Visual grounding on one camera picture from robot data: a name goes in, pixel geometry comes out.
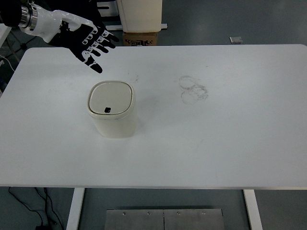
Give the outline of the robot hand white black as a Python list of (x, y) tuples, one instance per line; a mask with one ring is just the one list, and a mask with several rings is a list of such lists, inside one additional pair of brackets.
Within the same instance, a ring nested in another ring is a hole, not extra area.
[(97, 73), (103, 72), (95, 58), (114, 49), (119, 39), (106, 29), (96, 1), (69, 4), (69, 10), (76, 7), (74, 13), (64, 9), (49, 11), (33, 3), (29, 6), (30, 34), (50, 45), (69, 49), (82, 63)]

